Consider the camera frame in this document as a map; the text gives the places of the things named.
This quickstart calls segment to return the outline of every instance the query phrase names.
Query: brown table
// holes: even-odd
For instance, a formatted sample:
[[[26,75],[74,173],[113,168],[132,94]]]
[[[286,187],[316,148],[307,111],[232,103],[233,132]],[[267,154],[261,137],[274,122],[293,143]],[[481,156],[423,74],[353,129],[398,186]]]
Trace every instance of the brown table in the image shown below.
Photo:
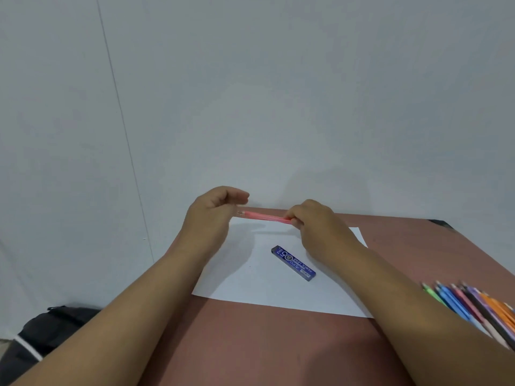
[[[282,210],[248,208],[281,215]],[[340,214],[367,245],[414,281],[464,280],[515,304],[515,276],[452,229],[428,220]],[[140,385],[413,385],[370,318],[192,295]]]

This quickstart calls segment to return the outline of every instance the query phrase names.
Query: sheet of paper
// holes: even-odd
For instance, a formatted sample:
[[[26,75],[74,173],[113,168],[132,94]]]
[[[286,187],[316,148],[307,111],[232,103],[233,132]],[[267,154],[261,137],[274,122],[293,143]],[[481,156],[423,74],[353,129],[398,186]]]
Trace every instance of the sheet of paper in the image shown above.
[[[357,227],[351,227],[365,246]],[[272,254],[285,248],[316,272],[306,281]],[[371,317],[355,294],[309,257],[299,230],[279,222],[233,218],[227,240],[205,266],[193,294],[207,298],[289,309]]]

